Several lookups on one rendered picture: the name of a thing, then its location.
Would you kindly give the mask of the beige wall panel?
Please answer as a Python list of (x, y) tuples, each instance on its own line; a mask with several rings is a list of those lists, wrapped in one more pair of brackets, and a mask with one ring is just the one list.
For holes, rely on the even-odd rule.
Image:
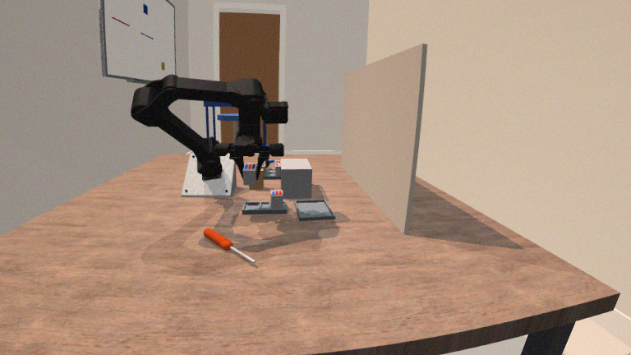
[(345, 74), (341, 167), (408, 234), (427, 44)]

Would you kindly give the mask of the orange-handled screwdriver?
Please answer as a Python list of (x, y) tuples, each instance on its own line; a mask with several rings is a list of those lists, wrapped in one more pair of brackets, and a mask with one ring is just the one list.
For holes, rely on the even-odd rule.
[(211, 228), (207, 228), (203, 232), (203, 234), (205, 235), (206, 238), (208, 238), (210, 241), (212, 241), (215, 244), (217, 244), (219, 247), (223, 248), (225, 251), (229, 251), (229, 250), (232, 249), (237, 254), (239, 254), (239, 255), (243, 256), (244, 258), (248, 259), (253, 264), (256, 262), (255, 260), (251, 259), (249, 256), (247, 256), (243, 252), (241, 252), (238, 249), (236, 249), (235, 247), (233, 247), (233, 244), (232, 244), (231, 241), (229, 241), (227, 238), (223, 237), (222, 235), (216, 233)]

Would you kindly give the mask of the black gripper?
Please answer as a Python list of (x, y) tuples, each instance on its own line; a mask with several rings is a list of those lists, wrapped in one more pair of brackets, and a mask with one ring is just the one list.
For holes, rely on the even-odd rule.
[[(260, 124), (249, 124), (249, 125), (238, 124), (238, 131), (242, 131), (242, 134), (244, 136), (249, 136), (250, 131), (254, 131), (254, 134), (256, 133), (256, 137), (260, 137)], [(230, 153), (229, 158), (233, 159), (233, 161), (236, 163), (239, 169), (239, 172), (242, 176), (242, 180), (243, 180), (243, 173), (242, 173), (242, 170), (244, 168), (243, 156), (241, 157), (235, 156), (234, 145), (232, 145), (232, 143), (219, 142), (214, 147), (214, 156), (225, 156), (228, 153)], [(255, 153), (259, 153), (257, 174), (256, 174), (256, 180), (258, 180), (260, 176), (261, 166), (264, 163), (265, 159), (269, 159), (269, 155), (283, 156), (283, 144), (282, 143), (269, 143), (269, 146), (262, 146), (262, 150), (256, 151)]]

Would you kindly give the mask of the small orange cardboard box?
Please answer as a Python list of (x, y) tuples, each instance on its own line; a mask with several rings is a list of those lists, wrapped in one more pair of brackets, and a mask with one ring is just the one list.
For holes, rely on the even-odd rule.
[(264, 190), (263, 169), (260, 169), (260, 176), (256, 186), (249, 186), (249, 190)]

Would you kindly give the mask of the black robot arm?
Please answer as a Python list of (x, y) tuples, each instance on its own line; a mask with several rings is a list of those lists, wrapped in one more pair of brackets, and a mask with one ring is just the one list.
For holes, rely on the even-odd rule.
[[(131, 117), (145, 126), (160, 127), (192, 150), (203, 181), (221, 178), (220, 156), (214, 156), (214, 147), (219, 141), (213, 137), (202, 138), (169, 111), (169, 105), (178, 99), (231, 104), (239, 108), (240, 125), (260, 124), (260, 116), (265, 123), (288, 122), (288, 103), (268, 102), (261, 83), (254, 78), (223, 82), (167, 75), (138, 88), (133, 95)], [(237, 131), (235, 156), (252, 157), (261, 150), (262, 137), (256, 137), (254, 131), (250, 131), (249, 136)]]

